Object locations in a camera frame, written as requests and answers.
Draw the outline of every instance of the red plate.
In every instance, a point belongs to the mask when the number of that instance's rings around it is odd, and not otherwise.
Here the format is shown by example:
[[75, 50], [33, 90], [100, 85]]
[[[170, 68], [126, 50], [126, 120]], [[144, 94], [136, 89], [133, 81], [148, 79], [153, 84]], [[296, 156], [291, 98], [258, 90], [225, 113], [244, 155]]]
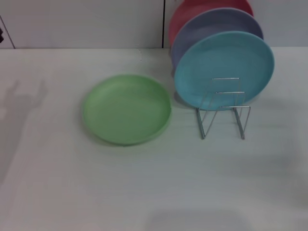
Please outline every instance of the red plate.
[[173, 44], [181, 28], [197, 15], [215, 8], [233, 7], [254, 16], [247, 0], [185, 0], [174, 12], [169, 26], [169, 42]]

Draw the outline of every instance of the light blue plate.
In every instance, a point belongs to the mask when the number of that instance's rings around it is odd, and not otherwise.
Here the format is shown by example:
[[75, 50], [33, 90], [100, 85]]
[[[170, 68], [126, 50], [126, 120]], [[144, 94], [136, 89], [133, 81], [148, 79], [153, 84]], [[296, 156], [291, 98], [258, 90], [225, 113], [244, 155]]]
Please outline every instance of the light blue plate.
[[172, 64], [176, 67], [186, 51], [195, 43], [217, 33], [243, 31], [263, 39], [258, 22], [250, 14], [235, 8], [217, 8], [188, 21], [177, 34], [171, 48]]
[[[237, 98], [237, 105], [241, 105], [266, 87], [273, 71], [273, 53], [262, 39], [247, 32], [230, 31], [192, 46], [180, 60], [174, 80], [178, 94], [186, 103], [204, 110], [221, 110], [220, 106], [233, 106], [236, 97], [215, 92], [244, 91], [245, 96]], [[240, 78], [240, 87], [236, 79], [213, 78]]]

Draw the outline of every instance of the wire plate stand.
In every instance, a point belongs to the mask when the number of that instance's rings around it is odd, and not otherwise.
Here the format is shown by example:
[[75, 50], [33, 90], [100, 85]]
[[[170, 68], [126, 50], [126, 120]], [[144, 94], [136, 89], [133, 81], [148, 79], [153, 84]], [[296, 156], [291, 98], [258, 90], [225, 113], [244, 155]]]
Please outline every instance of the wire plate stand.
[[[231, 105], [231, 106], [220, 106], [217, 110], [215, 110], [214, 111], [215, 114], [213, 116], [213, 119], [212, 119], [210, 125], [208, 126], [206, 133], [205, 133], [203, 122], [204, 122], [206, 116], [208, 115], [209, 111], [206, 110], [205, 111], [205, 115], [203, 116], [203, 118], [201, 118], [201, 114], [200, 114], [201, 109], [200, 108], [202, 108], [202, 106], [204, 105], [204, 101], [205, 101], [205, 99], [206, 99], [206, 97], [207, 97], [207, 95], [209, 93], [210, 88], [212, 87], [213, 82], [216, 82], [216, 81], [238, 81], [238, 83], [239, 83], [238, 84], [238, 91], [222, 91], [222, 92], [215, 92], [213, 94], [212, 98], [209, 101], [208, 108], [211, 108], [212, 102], [215, 100], [217, 95], [233, 95], [233, 97], [234, 97], [234, 105]], [[211, 79], [210, 84], [208, 85], [208, 88], [207, 88], [207, 90], [206, 90], [206, 92], [205, 92], [205, 94], [204, 94], [204, 96], [203, 96], [203, 98], [201, 100], [200, 107], [196, 108], [198, 125], [199, 125], [199, 129], [200, 129], [201, 136], [202, 136], [203, 140], [207, 137], [207, 135], [208, 135], [208, 133], [209, 133], [209, 131], [210, 131], [212, 125], [213, 125], [213, 122], [215, 120], [215, 117], [216, 117], [217, 113], [219, 111], [221, 111], [221, 110], [226, 110], [226, 109], [231, 109], [234, 112], [235, 118], [236, 118], [236, 122], [237, 122], [237, 125], [238, 125], [239, 130], [240, 130], [241, 138], [242, 138], [242, 140], [245, 140], [245, 130], [246, 130], [246, 127], [247, 127], [247, 123], [248, 123], [248, 118], [249, 118], [249, 115], [250, 115], [251, 107], [250, 106], [238, 106], [237, 105], [238, 96], [239, 95], [243, 96], [242, 104], [245, 102], [245, 98], [246, 98], [246, 93], [244, 91], [240, 91], [240, 89], [241, 89], [241, 80], [240, 80], [240, 78], [213, 78], [213, 79]], [[242, 116], [243, 109], [248, 109], [248, 114], [247, 114], [247, 118], [245, 120], [244, 127], [242, 126], [242, 123], [241, 123], [241, 116]]]

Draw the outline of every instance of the plate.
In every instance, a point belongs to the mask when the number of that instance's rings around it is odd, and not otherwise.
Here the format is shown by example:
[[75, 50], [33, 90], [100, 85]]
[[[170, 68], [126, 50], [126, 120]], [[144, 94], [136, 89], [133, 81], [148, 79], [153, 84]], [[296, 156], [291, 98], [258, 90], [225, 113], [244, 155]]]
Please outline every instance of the plate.
[[156, 81], [138, 75], [119, 75], [100, 83], [83, 104], [83, 121], [88, 130], [121, 145], [157, 137], [170, 118], [168, 92]]
[[253, 16], [251, 6], [246, 0], [190, 0], [184, 1], [174, 12], [169, 25], [169, 42], [173, 44], [181, 28], [197, 15], [216, 8], [231, 7], [245, 11]]
[[235, 8], [210, 10], [191, 19], [179, 31], [171, 48], [173, 66], [192, 45], [224, 31], [249, 32], [263, 39], [260, 25], [250, 14]]
[[245, 96], [238, 95], [236, 104], [241, 105], [266, 87], [273, 71], [274, 56], [264, 40], [247, 32], [228, 31], [193, 45], [180, 60], [174, 80], [186, 103], [204, 110], [220, 110], [221, 106], [234, 106], [236, 96], [216, 92], [244, 91]]

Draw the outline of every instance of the white table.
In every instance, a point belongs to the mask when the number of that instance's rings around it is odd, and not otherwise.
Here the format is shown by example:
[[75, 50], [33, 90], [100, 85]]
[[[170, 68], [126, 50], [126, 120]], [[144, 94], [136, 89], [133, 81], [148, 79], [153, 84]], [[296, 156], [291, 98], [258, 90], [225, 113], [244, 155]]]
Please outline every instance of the white table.
[[173, 100], [168, 129], [131, 147], [90, 138], [80, 102], [119, 73], [173, 98], [168, 50], [0, 51], [0, 231], [306, 231], [308, 48], [273, 50], [245, 141], [230, 111], [201, 140]]

